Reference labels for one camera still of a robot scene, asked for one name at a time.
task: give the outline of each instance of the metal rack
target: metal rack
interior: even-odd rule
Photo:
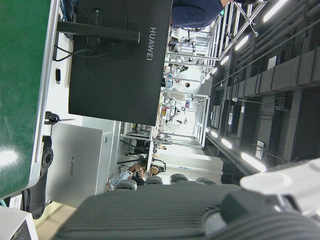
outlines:
[[[203,148],[205,146],[205,131],[207,126],[207,119],[209,114],[209,104],[210,98],[207,95],[193,94],[195,97],[192,101],[198,104],[198,109],[186,108],[185,111],[194,113],[194,121],[190,122],[193,124],[192,132],[189,133],[175,133],[174,125],[179,125],[176,121],[166,122],[165,118],[159,119],[158,133],[155,137],[153,133],[153,141],[162,144],[173,144],[186,146],[191,148]]]
[[[208,34],[207,48],[204,55],[189,55],[167,52],[167,57],[192,57],[193,62],[174,63],[180,65],[203,67],[202,79],[207,78],[217,66],[217,61],[221,61],[228,54],[232,46],[237,42],[239,37],[244,33],[247,27],[253,30],[254,19],[265,6],[265,1],[259,1],[253,6],[248,5],[246,10],[242,9],[241,4],[231,2],[224,7],[224,15],[219,15],[212,23],[212,33]],[[245,19],[242,26],[239,25],[240,17]]]
[[[137,140],[152,140],[153,127],[136,123],[124,123],[123,137]]]

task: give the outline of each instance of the ceiling light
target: ceiling light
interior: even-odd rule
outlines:
[[[230,142],[228,142],[227,140],[225,140],[224,138],[221,139],[221,142],[223,143],[223,145],[225,145],[228,149],[232,149],[232,144]]]
[[[245,36],[234,48],[235,51],[238,51],[242,46],[243,44],[245,44],[249,39],[249,35]]]
[[[288,0],[279,0],[263,17],[263,22],[268,21]]]
[[[211,74],[214,74],[217,70],[218,70],[218,68],[215,67],[215,68],[212,70]]]
[[[212,135],[213,137],[215,137],[215,138],[217,138],[217,137],[218,137],[218,134],[217,134],[216,132],[211,131],[210,133],[211,133],[211,135]]]
[[[245,160],[248,164],[253,166],[254,168],[258,169],[260,172],[265,172],[267,171],[267,168],[265,165],[263,165],[261,162],[253,158],[252,156],[249,156],[246,153],[241,153],[241,158]]]
[[[224,59],[222,59],[222,61],[220,62],[220,64],[221,64],[221,65],[225,64],[226,61],[228,61],[229,57],[230,57],[229,55],[228,55],[228,56],[225,56]]]

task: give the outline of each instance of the desk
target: desk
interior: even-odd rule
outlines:
[[[58,0],[0,4],[0,198],[40,175],[58,7]]]

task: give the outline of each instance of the green surface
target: green surface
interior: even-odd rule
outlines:
[[[0,198],[29,182],[50,3],[0,0]]]

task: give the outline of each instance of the person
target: person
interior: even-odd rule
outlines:
[[[190,87],[190,83],[182,83],[180,80],[172,80],[169,79],[169,81],[172,82],[172,86],[171,89],[178,89],[179,92],[183,92],[184,88],[189,88]]]
[[[258,0],[173,0],[170,25],[181,28],[209,26],[229,2],[253,4]]]
[[[113,189],[122,180],[127,179],[134,180],[138,186],[145,184],[144,170],[140,164],[134,164],[129,167],[127,171],[122,172],[119,176],[108,179],[106,189]]]

